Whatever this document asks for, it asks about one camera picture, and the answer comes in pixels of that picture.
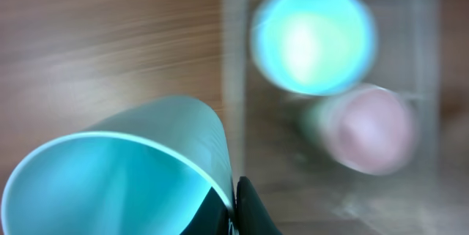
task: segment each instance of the light blue cup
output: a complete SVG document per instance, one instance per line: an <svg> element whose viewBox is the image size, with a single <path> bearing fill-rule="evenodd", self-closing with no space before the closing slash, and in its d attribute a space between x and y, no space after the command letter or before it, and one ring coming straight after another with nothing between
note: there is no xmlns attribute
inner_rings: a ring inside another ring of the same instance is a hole
<svg viewBox="0 0 469 235"><path fill-rule="evenodd" d="M223 126L173 96L50 141L13 171L5 234L179 234L213 187L233 213Z"/></svg>
<svg viewBox="0 0 469 235"><path fill-rule="evenodd" d="M329 95L368 72L376 38L360 0L264 0L254 14L251 52L260 72L282 89Z"/></svg>

